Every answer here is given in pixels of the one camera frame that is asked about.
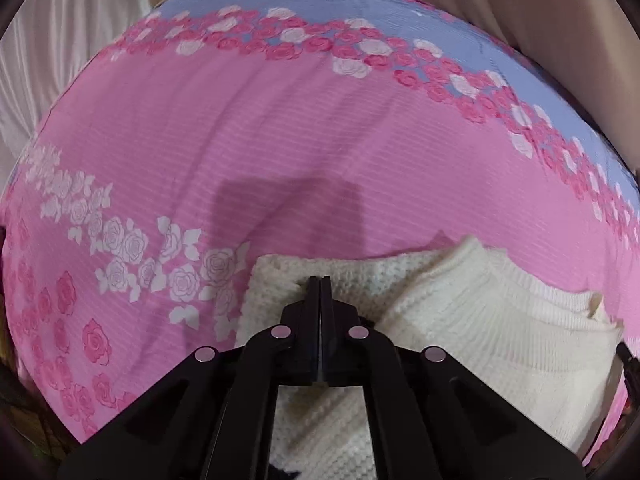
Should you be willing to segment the beige curtain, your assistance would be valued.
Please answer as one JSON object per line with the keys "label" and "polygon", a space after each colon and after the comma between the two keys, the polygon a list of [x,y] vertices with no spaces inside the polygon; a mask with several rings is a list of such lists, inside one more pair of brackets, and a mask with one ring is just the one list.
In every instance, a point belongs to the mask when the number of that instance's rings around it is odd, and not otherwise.
{"label": "beige curtain", "polygon": [[[90,58],[165,0],[1,0],[1,173]],[[424,0],[549,72],[639,168],[639,0]]]}

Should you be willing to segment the white knit sweater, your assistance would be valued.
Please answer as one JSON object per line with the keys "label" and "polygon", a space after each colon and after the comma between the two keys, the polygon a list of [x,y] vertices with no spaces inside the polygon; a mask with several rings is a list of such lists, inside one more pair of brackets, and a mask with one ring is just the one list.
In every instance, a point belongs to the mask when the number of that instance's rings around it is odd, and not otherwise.
{"label": "white knit sweater", "polygon": [[564,292],[473,237],[457,246],[373,260],[260,257],[238,343],[276,324],[313,276],[394,344],[437,344],[576,454],[597,434],[620,379],[623,326],[598,292]]}

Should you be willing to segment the pink floral bed sheet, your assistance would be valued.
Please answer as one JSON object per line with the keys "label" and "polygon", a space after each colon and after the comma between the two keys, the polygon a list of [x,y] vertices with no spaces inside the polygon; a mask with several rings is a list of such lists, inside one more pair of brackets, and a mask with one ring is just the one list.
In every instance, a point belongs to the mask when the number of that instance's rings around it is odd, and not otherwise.
{"label": "pink floral bed sheet", "polygon": [[98,53],[1,200],[17,359],[86,440],[202,344],[268,254],[473,235],[639,341],[639,196],[532,61],[412,0],[168,0]]}

